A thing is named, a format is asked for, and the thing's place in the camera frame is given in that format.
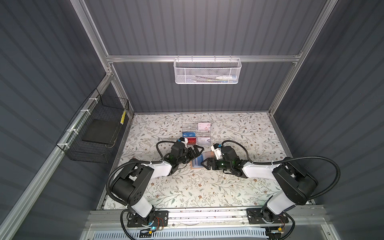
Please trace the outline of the blue credit card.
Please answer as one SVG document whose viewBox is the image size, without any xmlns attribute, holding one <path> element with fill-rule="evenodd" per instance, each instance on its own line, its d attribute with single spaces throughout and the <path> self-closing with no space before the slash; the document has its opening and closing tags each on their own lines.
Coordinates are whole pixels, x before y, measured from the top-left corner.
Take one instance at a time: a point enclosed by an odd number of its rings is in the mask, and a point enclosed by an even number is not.
<svg viewBox="0 0 384 240">
<path fill-rule="evenodd" d="M 193 159 L 192 160 L 192 168 L 194 169 L 199 169 L 199 168 L 203 168 L 202 166 L 202 162 L 204 161 L 204 156 L 203 155 L 200 155 L 198 156 L 197 158 Z"/>
<path fill-rule="evenodd" d="M 182 136 L 183 136 L 183 138 L 195 138 L 196 133 L 195 132 L 183 132 Z"/>
</svg>

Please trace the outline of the pink leather card holder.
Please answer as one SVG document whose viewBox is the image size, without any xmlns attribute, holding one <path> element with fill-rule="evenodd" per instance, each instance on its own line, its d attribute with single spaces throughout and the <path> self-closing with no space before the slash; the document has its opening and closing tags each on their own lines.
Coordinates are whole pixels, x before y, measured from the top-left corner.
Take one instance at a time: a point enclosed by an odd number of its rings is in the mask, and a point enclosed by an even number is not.
<svg viewBox="0 0 384 240">
<path fill-rule="evenodd" d="M 191 161 L 191 169 L 204 168 L 202 162 L 208 158 L 215 158 L 214 152 L 203 152 L 200 156 Z"/>
</svg>

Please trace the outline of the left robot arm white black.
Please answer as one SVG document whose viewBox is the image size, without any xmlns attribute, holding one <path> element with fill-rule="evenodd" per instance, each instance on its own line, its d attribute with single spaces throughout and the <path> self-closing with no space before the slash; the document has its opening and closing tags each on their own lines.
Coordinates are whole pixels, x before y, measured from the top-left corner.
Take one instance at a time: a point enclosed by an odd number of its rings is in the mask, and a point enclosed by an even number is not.
<svg viewBox="0 0 384 240">
<path fill-rule="evenodd" d="M 131 159 L 111 172 L 106 182 L 107 195 L 115 202 L 125 206 L 131 214 L 148 221 L 155 217 L 155 207 L 144 197 L 145 190 L 152 179 L 168 177 L 201 156 L 204 147 L 188 146 L 188 140 L 180 138 L 173 141 L 159 141 L 156 150 L 160 160 L 155 162 Z"/>
</svg>

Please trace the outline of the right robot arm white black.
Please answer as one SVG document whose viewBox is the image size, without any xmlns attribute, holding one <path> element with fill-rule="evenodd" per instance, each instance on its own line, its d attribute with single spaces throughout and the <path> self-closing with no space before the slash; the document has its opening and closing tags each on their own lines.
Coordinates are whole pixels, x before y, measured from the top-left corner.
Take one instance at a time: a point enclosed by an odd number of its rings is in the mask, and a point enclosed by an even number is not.
<svg viewBox="0 0 384 240">
<path fill-rule="evenodd" d="M 284 211 L 305 205 L 318 186 L 318 181 L 292 158 L 286 163 L 268 164 L 241 160 L 236 151 L 222 145 L 212 146 L 213 157 L 204 157 L 202 166 L 207 170 L 223 171 L 239 178 L 264 178 L 277 181 L 280 191 L 270 197 L 260 210 L 260 216 L 272 223 Z"/>
</svg>

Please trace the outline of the red card in organizer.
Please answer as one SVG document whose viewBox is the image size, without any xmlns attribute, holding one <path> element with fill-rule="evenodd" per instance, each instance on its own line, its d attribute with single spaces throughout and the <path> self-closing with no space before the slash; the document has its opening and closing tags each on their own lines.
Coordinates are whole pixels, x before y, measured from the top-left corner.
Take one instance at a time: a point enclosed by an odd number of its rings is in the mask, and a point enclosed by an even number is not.
<svg viewBox="0 0 384 240">
<path fill-rule="evenodd" d="M 187 142 L 188 145 L 195 145 L 197 143 L 196 137 L 188 137 L 187 140 L 188 140 Z"/>
</svg>

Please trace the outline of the white card in organizer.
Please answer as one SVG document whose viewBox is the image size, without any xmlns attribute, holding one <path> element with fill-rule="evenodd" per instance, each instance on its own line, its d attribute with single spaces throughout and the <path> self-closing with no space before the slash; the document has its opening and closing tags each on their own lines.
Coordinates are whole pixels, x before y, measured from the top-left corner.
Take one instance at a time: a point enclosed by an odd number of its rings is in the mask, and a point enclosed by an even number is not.
<svg viewBox="0 0 384 240">
<path fill-rule="evenodd" d="M 210 137 L 197 137 L 197 144 L 198 145 L 210 145 L 211 144 L 211 138 Z"/>
</svg>

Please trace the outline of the clear acrylic card organizer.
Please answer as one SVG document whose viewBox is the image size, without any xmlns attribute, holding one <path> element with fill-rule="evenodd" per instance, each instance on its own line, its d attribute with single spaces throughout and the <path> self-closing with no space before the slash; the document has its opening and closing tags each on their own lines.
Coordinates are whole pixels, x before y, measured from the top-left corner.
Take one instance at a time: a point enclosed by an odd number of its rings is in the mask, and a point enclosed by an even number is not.
<svg viewBox="0 0 384 240">
<path fill-rule="evenodd" d="M 183 132 L 195 132 L 197 137 L 210 137 L 211 138 L 211 130 L 210 131 L 199 131 L 198 123 L 189 123 L 182 125 L 182 133 Z"/>
</svg>

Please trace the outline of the pink card in organizer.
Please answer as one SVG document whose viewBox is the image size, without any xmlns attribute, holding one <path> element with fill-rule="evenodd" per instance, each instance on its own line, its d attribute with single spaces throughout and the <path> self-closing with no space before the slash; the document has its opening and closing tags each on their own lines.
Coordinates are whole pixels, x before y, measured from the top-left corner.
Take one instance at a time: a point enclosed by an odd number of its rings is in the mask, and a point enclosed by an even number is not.
<svg viewBox="0 0 384 240">
<path fill-rule="evenodd" d="M 211 130 L 211 123 L 209 123 L 209 122 L 198 123 L 198 130 L 199 131 L 210 131 Z"/>
</svg>

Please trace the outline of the yellow tag on basket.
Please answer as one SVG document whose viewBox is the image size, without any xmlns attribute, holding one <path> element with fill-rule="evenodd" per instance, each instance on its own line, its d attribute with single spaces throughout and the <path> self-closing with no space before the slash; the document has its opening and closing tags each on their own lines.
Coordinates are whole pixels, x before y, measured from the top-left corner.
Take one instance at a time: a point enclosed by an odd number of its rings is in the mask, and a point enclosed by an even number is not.
<svg viewBox="0 0 384 240">
<path fill-rule="evenodd" d="M 120 124 L 121 124 L 121 125 L 124 124 L 126 115 L 127 115 L 127 111 L 124 110 L 123 113 L 122 113 L 122 116 L 121 116 L 121 120 L 120 120 Z"/>
</svg>

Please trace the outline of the white tube in basket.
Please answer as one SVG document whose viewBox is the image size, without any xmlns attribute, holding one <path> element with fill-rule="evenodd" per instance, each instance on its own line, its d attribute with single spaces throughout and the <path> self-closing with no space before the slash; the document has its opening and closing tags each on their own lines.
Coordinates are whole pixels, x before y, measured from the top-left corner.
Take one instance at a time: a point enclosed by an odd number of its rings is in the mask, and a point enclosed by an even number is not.
<svg viewBox="0 0 384 240">
<path fill-rule="evenodd" d="M 224 75 L 224 76 L 218 76 L 216 77 L 218 81 L 225 82 L 225 83 L 234 83 L 236 84 L 238 82 L 238 76 L 237 75 Z"/>
</svg>

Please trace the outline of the black pad in basket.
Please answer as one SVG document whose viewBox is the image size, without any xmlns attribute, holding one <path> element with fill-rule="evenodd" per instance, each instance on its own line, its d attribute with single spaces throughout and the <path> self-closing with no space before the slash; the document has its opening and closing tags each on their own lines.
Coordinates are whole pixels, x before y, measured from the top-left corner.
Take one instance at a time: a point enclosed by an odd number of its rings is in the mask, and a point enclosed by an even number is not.
<svg viewBox="0 0 384 240">
<path fill-rule="evenodd" d="M 109 144 L 116 133 L 117 127 L 118 123 L 116 122 L 94 119 L 82 136 L 82 141 Z"/>
</svg>

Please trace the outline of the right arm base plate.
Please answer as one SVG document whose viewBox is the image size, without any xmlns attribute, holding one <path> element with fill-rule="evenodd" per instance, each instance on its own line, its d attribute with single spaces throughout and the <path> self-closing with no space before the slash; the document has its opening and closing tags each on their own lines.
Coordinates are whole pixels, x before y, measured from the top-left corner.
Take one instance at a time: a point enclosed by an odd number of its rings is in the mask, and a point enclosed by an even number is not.
<svg viewBox="0 0 384 240">
<path fill-rule="evenodd" d="M 247 218 L 250 224 L 286 224 L 290 220 L 286 214 L 276 215 L 266 208 L 247 208 Z"/>
</svg>

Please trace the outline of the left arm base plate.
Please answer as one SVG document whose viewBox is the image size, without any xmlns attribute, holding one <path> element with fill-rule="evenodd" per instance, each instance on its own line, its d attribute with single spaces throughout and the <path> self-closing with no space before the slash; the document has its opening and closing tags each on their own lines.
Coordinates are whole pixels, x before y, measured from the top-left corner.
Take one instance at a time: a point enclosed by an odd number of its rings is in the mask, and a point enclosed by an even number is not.
<svg viewBox="0 0 384 240">
<path fill-rule="evenodd" d="M 169 211 L 151 211 L 147 217 L 141 217 L 139 214 L 129 214 L 128 216 L 128 228 L 138 227 L 167 227 L 169 220 Z"/>
</svg>

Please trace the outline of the aluminium front rail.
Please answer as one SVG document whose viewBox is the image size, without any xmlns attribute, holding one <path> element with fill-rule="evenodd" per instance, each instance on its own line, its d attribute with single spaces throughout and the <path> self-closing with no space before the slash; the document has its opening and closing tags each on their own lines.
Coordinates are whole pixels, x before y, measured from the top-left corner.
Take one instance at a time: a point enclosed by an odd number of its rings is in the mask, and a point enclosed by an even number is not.
<svg viewBox="0 0 384 240">
<path fill-rule="evenodd" d="M 166 218 L 155 220 L 155 225 L 168 229 L 182 228 L 220 228 L 250 226 L 249 207 L 217 207 L 217 208 L 182 208 L 165 209 L 169 212 Z M 85 230 L 121 229 L 121 210 L 91 211 L 85 224 Z M 323 225 L 330 220 L 322 205 L 297 206 L 288 211 L 296 225 Z"/>
</svg>

